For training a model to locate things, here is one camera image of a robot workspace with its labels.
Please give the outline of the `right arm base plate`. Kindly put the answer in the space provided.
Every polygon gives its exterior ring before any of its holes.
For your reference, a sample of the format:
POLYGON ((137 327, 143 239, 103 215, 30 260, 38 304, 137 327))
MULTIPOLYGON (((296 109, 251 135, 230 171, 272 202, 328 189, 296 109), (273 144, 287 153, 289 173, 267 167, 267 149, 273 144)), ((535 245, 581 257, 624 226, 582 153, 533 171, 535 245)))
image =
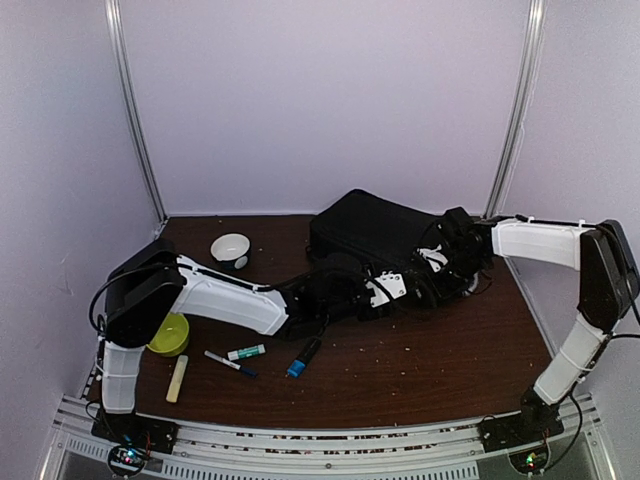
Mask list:
POLYGON ((485 418, 478 424, 478 431, 484 451, 490 453, 541 442, 545 434, 562 434, 564 426, 560 420, 552 420, 543 426, 526 426, 523 416, 517 413, 485 418))

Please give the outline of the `black student bag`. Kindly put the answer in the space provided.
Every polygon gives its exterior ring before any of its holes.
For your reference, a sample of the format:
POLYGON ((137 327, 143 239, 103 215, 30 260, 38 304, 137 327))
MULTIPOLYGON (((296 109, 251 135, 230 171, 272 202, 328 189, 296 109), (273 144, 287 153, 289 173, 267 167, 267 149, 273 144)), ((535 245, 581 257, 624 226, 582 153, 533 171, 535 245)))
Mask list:
POLYGON ((311 220, 307 255, 317 261, 344 253, 377 273, 400 273, 407 296, 422 306, 435 308, 462 296, 439 296, 433 271, 416 249, 442 244, 450 261, 448 267, 473 276, 473 294, 482 266, 477 257, 465 252, 464 235, 472 224, 473 218, 462 207, 435 215, 354 189, 311 220))

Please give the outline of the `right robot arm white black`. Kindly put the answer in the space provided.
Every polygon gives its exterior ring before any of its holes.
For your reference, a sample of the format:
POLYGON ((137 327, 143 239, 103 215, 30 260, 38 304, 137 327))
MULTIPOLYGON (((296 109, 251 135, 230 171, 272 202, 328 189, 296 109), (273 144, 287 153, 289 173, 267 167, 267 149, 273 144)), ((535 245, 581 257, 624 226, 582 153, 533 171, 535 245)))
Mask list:
POLYGON ((513 419, 513 433, 526 442, 550 426, 559 404, 613 339, 616 325, 637 309, 639 268, 616 220, 589 224, 516 215, 474 221, 456 208, 426 230, 415 254, 431 268, 439 296, 469 286, 496 257, 578 272, 575 323, 549 366, 523 394, 521 412, 513 419))

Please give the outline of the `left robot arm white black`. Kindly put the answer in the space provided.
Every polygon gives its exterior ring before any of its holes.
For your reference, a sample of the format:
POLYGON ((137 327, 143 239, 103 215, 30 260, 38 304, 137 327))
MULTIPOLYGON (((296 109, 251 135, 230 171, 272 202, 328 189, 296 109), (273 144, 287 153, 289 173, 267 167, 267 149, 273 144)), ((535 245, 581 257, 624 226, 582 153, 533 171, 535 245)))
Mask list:
POLYGON ((376 318, 407 292, 401 274, 373 276, 357 259, 331 254, 320 266, 278 284, 257 284, 209 269, 158 239, 113 270, 89 304, 103 342, 101 407, 123 444, 144 424, 134 415, 144 348, 169 314, 194 315, 263 336, 319 338, 344 318, 376 318))

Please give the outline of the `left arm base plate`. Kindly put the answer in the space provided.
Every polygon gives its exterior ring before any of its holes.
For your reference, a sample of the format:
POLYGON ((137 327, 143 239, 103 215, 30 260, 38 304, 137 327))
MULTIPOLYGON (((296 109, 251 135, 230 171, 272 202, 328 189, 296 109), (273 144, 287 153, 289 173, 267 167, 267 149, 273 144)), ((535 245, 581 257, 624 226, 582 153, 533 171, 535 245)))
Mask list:
POLYGON ((178 430, 178 425, 171 421, 138 415, 107 414, 93 423, 91 434, 112 443, 171 454, 178 430))

